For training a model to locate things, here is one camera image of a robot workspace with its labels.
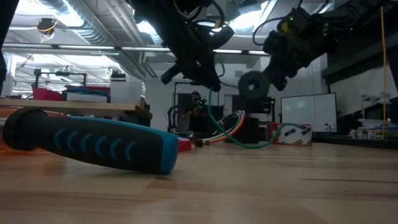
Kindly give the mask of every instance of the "whiteboard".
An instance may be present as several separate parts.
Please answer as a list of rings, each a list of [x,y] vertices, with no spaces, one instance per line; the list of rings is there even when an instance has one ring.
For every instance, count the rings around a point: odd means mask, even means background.
[[[313,96],[282,98],[281,105],[283,123],[315,124]]]

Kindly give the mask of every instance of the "red object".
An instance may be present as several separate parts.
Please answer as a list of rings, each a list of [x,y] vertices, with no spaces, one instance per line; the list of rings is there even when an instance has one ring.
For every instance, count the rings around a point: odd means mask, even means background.
[[[191,141],[178,141],[178,151],[179,152],[187,152],[191,151],[192,149],[192,142]]]
[[[63,101],[62,94],[46,88],[34,88],[33,100]]]
[[[76,86],[73,85],[65,85],[65,88],[70,90],[72,88],[76,88]],[[86,90],[91,90],[91,91],[103,91],[105,93],[111,94],[111,88],[106,87],[106,86],[85,86]]]
[[[270,123],[267,124],[267,140],[270,141],[272,137],[274,137],[275,132],[278,130],[278,128],[282,125],[282,123]],[[275,140],[272,142],[273,144],[278,144],[279,143],[279,136],[275,138]]]

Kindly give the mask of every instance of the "ceiling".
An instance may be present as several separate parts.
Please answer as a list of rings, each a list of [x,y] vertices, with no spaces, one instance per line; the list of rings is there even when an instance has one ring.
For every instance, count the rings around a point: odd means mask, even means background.
[[[55,19],[53,11],[47,9],[43,5],[37,3],[39,0],[19,0],[19,6],[17,8],[16,14],[11,24],[11,28],[8,32],[6,42],[23,42],[23,43],[40,43],[40,34],[36,30],[36,23],[43,17],[51,17]],[[120,4],[123,11],[126,12],[128,20],[133,26],[138,26],[142,31],[142,24],[136,24],[132,18],[133,9],[124,0],[111,0],[111,8],[107,6],[104,1],[108,0],[62,0],[66,2],[81,2],[82,6],[85,6],[87,10],[93,16],[92,19],[98,21],[97,23],[109,34],[108,37],[113,39],[112,43],[118,45],[154,45],[153,37],[145,32],[131,32],[130,30],[124,29],[127,22],[124,23],[124,27],[120,24],[120,20],[123,20],[120,15],[120,11],[113,1]],[[217,3],[222,7],[226,14],[226,18],[232,19],[237,16],[238,5],[240,0],[216,0]],[[269,13],[268,18],[272,19],[274,17],[280,17],[286,15],[293,7],[297,6],[298,1],[292,0],[271,0],[275,4]],[[308,12],[313,12],[316,8],[322,5],[324,0],[304,0],[302,7]],[[215,7],[211,6],[208,9],[204,9],[199,19],[214,18],[218,16],[218,11]],[[275,29],[277,22],[271,22],[265,25],[258,33],[260,37],[258,41],[266,38],[266,35],[273,29]],[[56,28],[55,34],[52,39],[45,41],[46,44],[77,44],[77,45],[88,45],[90,44],[87,40],[83,39],[81,36],[76,34],[77,28],[67,27],[62,22]],[[244,50],[260,50],[261,48],[252,44],[251,29],[241,29],[236,32],[237,35],[234,36],[222,49],[244,49]],[[73,69],[74,72],[86,72],[88,74],[88,81],[90,83],[109,83],[109,68],[113,70],[122,70],[124,68],[123,64],[118,63],[115,57],[109,57],[107,55],[92,55],[91,52],[50,52],[36,50],[32,51],[29,49],[4,49],[5,52],[9,54],[17,55],[17,67],[26,62],[25,67],[20,68],[16,73],[16,83],[15,89],[17,90],[31,90],[31,83],[35,79],[33,76],[34,68],[44,68],[52,70],[64,70]],[[138,66],[148,66],[149,69],[140,70],[142,74],[150,74],[150,72],[143,72],[152,70],[158,77],[161,76],[168,68],[172,66],[172,62],[175,60],[172,54],[165,53],[149,53],[146,54],[146,60],[140,60],[137,55],[127,56],[135,65]],[[223,62],[226,67],[229,65],[234,65],[235,71],[246,70],[252,68],[256,62],[259,60],[258,56],[240,56],[240,55],[219,55],[219,60]],[[234,78],[235,71],[228,70],[226,78]],[[134,69],[133,73],[139,73],[137,69]],[[68,79],[72,82],[81,82],[80,76],[71,76]],[[40,77],[40,81],[47,83],[41,83],[42,86],[54,89],[57,91],[62,91],[65,84],[68,84],[66,80],[51,80],[48,77]]]

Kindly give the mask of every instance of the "wooden surface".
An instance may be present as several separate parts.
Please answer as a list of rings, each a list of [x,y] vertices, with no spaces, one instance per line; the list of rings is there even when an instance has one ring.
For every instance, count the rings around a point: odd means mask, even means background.
[[[69,101],[43,100],[8,100],[1,99],[0,106],[34,107],[63,114],[94,115],[94,116],[125,116],[135,113],[152,119],[152,114],[134,104],[128,103],[88,103]]]
[[[397,223],[398,151],[315,144],[182,153],[171,175],[0,154],[0,223]]]

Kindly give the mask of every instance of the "screwdriver handle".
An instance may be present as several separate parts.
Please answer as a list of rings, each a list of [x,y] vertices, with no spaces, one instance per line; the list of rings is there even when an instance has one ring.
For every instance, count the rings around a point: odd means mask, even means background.
[[[108,119],[49,117],[34,108],[14,112],[3,139],[13,149],[39,147],[90,164],[155,174],[170,173],[178,155],[174,134]]]

